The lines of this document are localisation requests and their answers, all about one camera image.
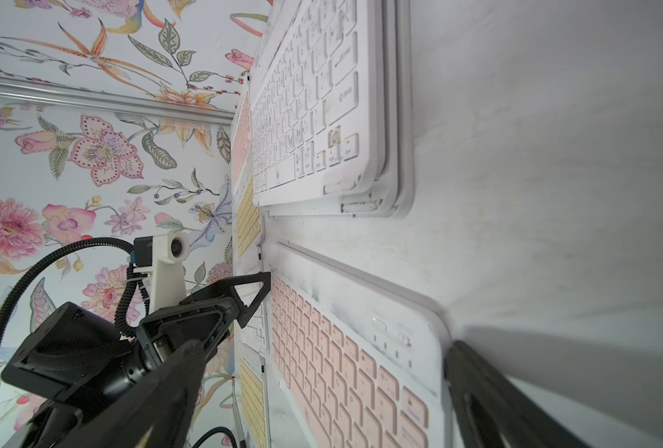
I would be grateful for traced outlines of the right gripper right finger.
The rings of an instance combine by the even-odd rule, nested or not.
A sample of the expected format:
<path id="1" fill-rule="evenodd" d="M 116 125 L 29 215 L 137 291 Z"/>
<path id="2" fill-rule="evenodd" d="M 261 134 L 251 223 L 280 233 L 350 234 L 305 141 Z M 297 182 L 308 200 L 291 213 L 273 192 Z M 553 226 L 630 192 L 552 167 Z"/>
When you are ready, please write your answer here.
<path id="1" fill-rule="evenodd" d="M 585 447 L 470 345 L 455 341 L 444 360 L 466 447 Z"/>

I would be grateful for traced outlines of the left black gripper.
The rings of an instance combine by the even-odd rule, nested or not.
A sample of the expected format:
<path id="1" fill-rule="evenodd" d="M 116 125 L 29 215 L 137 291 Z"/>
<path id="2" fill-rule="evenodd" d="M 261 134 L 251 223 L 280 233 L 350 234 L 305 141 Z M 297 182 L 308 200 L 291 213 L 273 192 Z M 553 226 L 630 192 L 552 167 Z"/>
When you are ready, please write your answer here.
<path id="1" fill-rule="evenodd" d="M 223 278 L 144 318 L 133 339 L 101 317 L 64 304 L 23 342 L 2 373 L 5 382 L 44 401 L 9 446 L 60 447 L 184 343 L 200 342 L 207 364 L 232 323 L 247 326 L 271 286 L 270 272 Z"/>

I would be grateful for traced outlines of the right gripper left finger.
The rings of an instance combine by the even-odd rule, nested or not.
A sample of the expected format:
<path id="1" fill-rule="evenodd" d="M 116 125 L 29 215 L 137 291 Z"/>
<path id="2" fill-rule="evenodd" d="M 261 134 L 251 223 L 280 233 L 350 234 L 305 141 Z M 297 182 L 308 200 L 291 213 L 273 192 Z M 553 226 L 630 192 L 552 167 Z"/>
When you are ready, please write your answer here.
<path id="1" fill-rule="evenodd" d="M 184 446 L 205 366 L 202 344 L 184 343 L 161 367 L 58 446 L 135 447 L 143 439 L 148 447 Z"/>

